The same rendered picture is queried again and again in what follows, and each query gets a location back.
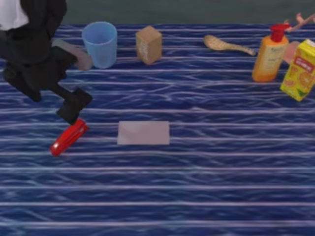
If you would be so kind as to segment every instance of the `lotion bottle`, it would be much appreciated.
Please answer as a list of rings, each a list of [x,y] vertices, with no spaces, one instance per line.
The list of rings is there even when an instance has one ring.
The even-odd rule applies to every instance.
[[[256,82],[270,82],[277,76],[285,49],[289,43],[284,31],[289,24],[271,26],[271,35],[263,37],[252,71],[252,78]]]

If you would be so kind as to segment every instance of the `yellow juice box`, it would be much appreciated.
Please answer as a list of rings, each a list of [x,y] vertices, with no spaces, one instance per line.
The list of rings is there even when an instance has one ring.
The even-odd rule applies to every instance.
[[[306,39],[296,49],[280,89],[300,102],[310,93],[314,82],[315,43]]]

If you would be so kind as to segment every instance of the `carton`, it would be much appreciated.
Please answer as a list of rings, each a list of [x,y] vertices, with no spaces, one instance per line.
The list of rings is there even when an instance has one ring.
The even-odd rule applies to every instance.
[[[137,56],[150,65],[162,56],[162,34],[152,26],[136,33]]]
[[[315,43],[306,39],[297,47],[280,89],[300,102],[310,93],[314,82]]]

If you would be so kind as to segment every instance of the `table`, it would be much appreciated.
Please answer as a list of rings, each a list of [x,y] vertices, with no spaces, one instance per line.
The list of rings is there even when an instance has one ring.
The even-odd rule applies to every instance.
[[[257,49],[267,25],[153,25],[163,58],[135,57],[119,25],[117,64],[71,69],[63,82],[94,96],[90,131],[63,156],[66,128],[49,92],[32,103],[0,81],[0,232],[4,236],[314,236],[315,93],[298,103],[277,79],[256,84],[255,58],[211,52],[213,34]],[[57,38],[82,44],[83,26]],[[315,25],[290,40],[315,38]],[[168,120],[169,146],[117,146],[120,120]]]

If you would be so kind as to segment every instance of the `blue cup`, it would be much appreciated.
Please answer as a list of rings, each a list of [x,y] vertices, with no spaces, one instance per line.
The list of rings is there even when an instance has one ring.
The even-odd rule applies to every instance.
[[[93,65],[100,69],[111,67],[117,57],[117,30],[108,22],[95,22],[82,31],[82,38]]]

